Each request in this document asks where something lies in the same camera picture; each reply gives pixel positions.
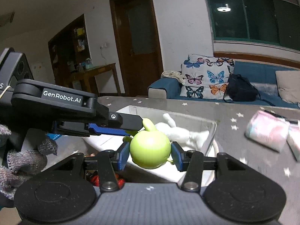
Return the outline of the grey gloved hand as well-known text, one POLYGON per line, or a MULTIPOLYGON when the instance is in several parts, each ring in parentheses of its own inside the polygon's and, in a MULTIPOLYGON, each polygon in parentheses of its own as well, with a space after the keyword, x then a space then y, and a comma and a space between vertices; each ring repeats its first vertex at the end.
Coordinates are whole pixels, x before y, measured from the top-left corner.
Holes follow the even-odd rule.
POLYGON ((30 128, 25 132, 22 151, 9 150, 7 164, 1 166, 1 196, 13 201, 17 188, 40 173, 48 155, 57 155, 57 143, 44 131, 30 128))

